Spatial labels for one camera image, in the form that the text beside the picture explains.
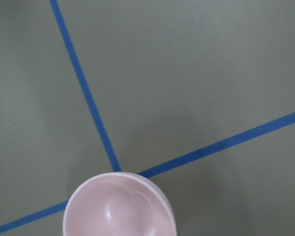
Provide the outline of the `pink bowl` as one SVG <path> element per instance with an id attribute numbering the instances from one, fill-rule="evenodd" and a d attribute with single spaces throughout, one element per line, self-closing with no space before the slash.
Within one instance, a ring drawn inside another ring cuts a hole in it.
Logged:
<path id="1" fill-rule="evenodd" d="M 129 172 L 94 176 L 71 195 L 64 236 L 176 236 L 172 206 L 151 180 Z"/>

